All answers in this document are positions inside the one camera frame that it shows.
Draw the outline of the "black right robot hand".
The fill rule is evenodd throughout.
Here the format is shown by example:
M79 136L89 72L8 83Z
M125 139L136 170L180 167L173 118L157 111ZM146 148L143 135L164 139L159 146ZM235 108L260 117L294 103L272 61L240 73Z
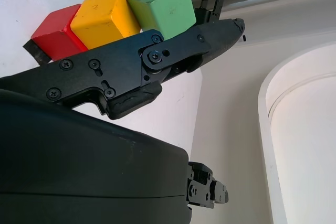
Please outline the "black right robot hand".
M229 50L242 19L165 40L149 30L1 78L1 223L190 223L192 206L228 202L187 152L110 120L153 102L162 84Z

